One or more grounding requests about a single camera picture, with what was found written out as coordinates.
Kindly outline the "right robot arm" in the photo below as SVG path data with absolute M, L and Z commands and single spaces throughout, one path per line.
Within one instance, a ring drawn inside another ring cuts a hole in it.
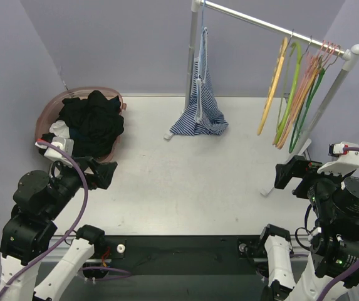
M 307 199 L 315 212 L 315 227 L 308 231 L 308 261 L 296 281 L 291 267 L 288 230 L 268 224 L 256 241 L 268 258 L 268 284 L 261 300 L 336 300 L 359 284 L 359 147 L 335 151 L 335 161 L 322 164 L 294 156 L 276 165 L 274 187 L 284 189 L 300 178 L 293 191 Z

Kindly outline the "yellow plastic hanger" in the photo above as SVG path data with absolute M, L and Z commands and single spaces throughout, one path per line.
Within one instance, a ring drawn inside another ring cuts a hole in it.
M 263 128 L 264 128 L 264 125 L 265 125 L 266 120 L 267 120 L 268 115 L 269 115 L 271 104 L 273 102 L 273 98 L 274 98 L 274 95 L 275 95 L 275 92 L 276 92 L 276 89 L 277 89 L 277 86 L 278 86 L 279 78 L 281 76 L 281 72 L 282 72 L 282 69 L 283 69 L 284 57 L 285 57 L 285 54 L 286 54 L 286 49 L 288 47 L 288 41 L 289 41 L 289 39 L 287 37 L 284 37 L 283 40 L 282 40 L 280 49 L 279 49 L 278 57 L 276 59 L 276 64 L 275 64 L 273 75 L 272 75 L 272 78 L 271 78 L 271 83 L 270 83 L 270 86 L 269 86 L 269 89 L 268 89 L 268 95 L 266 97 L 266 101 L 265 101 L 265 104 L 264 104 L 263 114 L 262 114 L 262 117 L 261 117 L 259 127 L 257 129 L 257 135 L 261 135 L 261 133 L 263 131 Z

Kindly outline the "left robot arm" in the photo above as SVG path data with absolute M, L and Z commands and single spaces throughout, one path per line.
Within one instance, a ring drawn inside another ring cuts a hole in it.
M 2 278 L 0 300 L 29 300 L 34 283 L 14 285 L 51 252 L 49 243 L 57 230 L 54 220 L 79 189 L 84 198 L 93 189 L 107 189 L 118 164 L 99 163 L 91 157 L 52 163 L 49 172 L 26 173 L 13 194 L 11 219 L 1 239 Z

